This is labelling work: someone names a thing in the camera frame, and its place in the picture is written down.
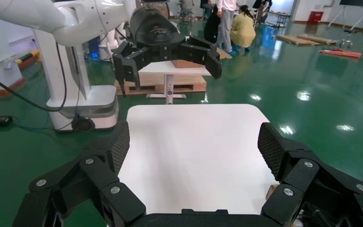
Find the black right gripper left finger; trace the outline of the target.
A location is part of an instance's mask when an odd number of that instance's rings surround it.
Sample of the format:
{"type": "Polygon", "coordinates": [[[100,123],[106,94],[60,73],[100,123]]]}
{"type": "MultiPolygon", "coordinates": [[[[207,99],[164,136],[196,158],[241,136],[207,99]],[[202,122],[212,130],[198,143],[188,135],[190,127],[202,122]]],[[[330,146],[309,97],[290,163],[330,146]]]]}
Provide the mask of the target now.
{"type": "Polygon", "coordinates": [[[85,201],[108,226],[132,226],[146,207],[118,177],[129,148],[129,125],[118,122],[110,135],[90,141],[74,159],[34,179],[13,226],[61,227],[85,201]]]}

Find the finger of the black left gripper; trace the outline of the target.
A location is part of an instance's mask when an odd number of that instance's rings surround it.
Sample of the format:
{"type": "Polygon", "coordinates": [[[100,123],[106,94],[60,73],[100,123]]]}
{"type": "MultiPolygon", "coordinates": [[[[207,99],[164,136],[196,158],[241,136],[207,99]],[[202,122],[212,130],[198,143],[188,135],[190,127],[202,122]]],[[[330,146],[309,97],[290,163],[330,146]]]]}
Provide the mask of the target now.
{"type": "Polygon", "coordinates": [[[222,64],[216,45],[194,35],[176,35],[170,41],[162,43],[161,59],[193,62],[203,65],[215,79],[222,76],[222,64]]]}
{"type": "Polygon", "coordinates": [[[152,62],[160,60],[161,44],[143,44],[130,41],[123,42],[113,50],[112,63],[115,79],[118,82],[123,97],[126,97],[125,83],[134,83],[136,90],[140,90],[139,70],[152,62]]]}

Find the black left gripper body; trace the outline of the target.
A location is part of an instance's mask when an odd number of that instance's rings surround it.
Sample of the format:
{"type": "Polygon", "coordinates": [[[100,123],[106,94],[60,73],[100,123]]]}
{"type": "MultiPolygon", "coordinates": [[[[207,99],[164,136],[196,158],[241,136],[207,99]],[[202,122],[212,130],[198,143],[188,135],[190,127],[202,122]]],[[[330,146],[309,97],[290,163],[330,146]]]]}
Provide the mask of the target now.
{"type": "Polygon", "coordinates": [[[142,47],[177,46],[186,42],[185,36],[156,8],[134,10],[130,18],[130,31],[133,43],[142,47]]]}

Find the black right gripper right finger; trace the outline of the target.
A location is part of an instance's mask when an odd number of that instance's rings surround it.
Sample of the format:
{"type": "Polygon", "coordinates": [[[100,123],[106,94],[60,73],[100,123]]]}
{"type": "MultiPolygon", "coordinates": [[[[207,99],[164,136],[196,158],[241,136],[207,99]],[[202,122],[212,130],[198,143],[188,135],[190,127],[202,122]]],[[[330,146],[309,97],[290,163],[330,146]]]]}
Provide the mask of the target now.
{"type": "Polygon", "coordinates": [[[281,227],[363,227],[363,182],[323,162],[306,144],[260,126],[258,149],[279,185],[261,209],[281,227]]]}

